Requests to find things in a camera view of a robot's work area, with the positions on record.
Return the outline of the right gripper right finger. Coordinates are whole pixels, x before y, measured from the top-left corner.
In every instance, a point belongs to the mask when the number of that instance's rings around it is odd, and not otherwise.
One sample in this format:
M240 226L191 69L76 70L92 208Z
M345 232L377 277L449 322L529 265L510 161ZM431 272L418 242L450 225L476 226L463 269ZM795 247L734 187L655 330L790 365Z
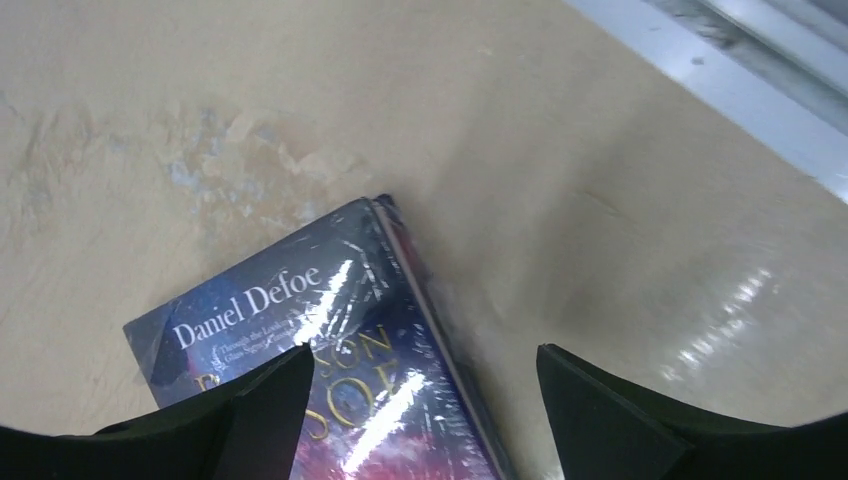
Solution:
M780 427L681 402L555 344L536 368L568 479L844 479L847 416Z

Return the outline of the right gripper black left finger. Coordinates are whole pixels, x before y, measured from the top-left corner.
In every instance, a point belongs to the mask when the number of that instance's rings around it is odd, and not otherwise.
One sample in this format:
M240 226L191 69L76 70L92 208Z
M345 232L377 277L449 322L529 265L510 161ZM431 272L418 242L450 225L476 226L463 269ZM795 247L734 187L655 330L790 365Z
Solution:
M314 372L294 347L241 377L88 436L1 429L4 479L286 479Z

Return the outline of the dark galaxy cover book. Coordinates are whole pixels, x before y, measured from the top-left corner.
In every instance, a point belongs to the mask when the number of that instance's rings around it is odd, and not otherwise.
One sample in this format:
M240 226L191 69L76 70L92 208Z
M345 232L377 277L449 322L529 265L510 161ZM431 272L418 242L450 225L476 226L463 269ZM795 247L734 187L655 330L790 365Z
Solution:
M161 407L310 346L297 479L510 479L430 280L399 208L382 194L314 220L124 333Z

